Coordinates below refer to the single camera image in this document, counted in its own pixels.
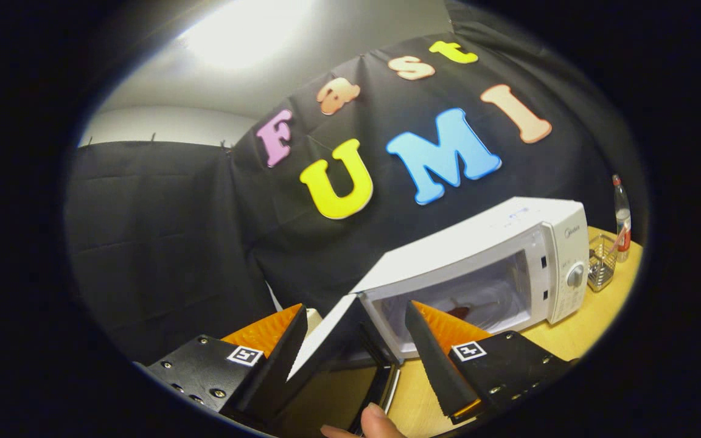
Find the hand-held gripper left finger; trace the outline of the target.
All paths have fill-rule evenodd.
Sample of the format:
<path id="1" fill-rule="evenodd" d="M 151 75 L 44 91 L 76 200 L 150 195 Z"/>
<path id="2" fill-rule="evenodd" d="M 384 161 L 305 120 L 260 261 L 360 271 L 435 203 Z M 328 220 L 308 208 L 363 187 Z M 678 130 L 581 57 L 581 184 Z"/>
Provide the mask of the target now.
<path id="1" fill-rule="evenodd" d="M 292 305 L 226 335 L 198 335 L 144 367 L 156 382 L 195 405 L 248 426 L 265 426 L 283 405 L 290 369 L 308 330 Z"/>

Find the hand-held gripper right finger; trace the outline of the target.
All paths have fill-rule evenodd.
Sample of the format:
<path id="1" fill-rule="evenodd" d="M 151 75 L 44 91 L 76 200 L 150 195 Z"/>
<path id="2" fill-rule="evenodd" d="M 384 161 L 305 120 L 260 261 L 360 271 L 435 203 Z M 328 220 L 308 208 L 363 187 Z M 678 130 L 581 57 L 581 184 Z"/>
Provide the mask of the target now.
<path id="1" fill-rule="evenodd" d="M 439 406 L 454 424 L 503 415 L 576 365 L 517 331 L 491 335 L 418 301 L 407 303 L 405 325 Z"/>

